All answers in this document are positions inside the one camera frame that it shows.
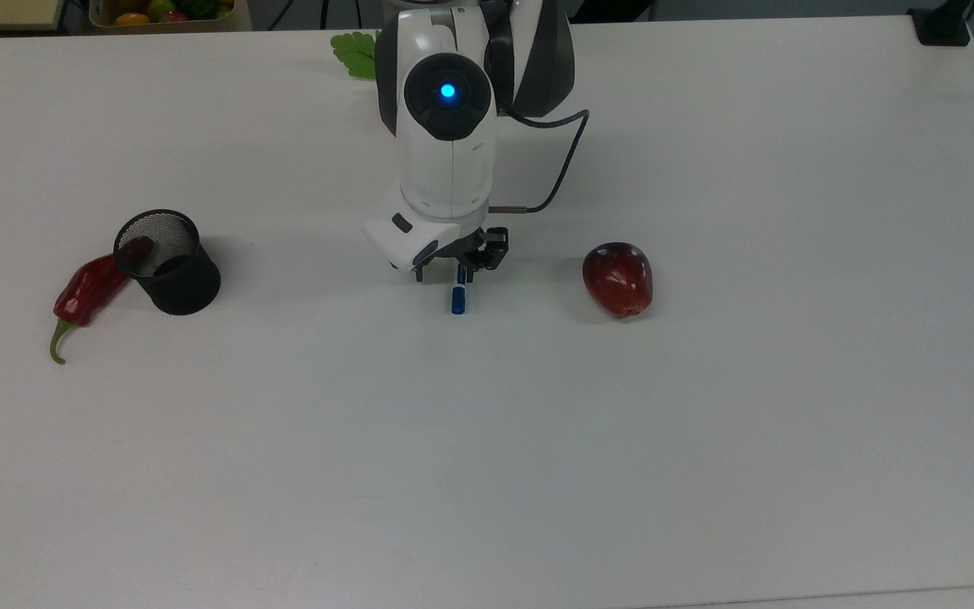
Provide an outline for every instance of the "white table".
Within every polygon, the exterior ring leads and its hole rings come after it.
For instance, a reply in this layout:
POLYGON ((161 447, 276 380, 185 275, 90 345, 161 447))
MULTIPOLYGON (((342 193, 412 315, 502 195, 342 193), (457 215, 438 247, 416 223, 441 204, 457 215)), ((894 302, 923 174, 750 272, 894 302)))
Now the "white table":
MULTIPOLYGON (((395 176, 312 32, 0 40, 0 608, 659 606, 974 585, 974 46, 907 17, 575 28, 593 118, 448 315, 359 232, 395 176), (944 131, 937 124, 947 126, 944 131), (224 286, 130 286, 121 223, 224 286), (629 323, 585 251, 652 259, 629 323)), ((495 203, 571 132, 504 123, 495 203)))
POLYGON ((0 0, 0 30, 55 30, 64 0, 0 0))

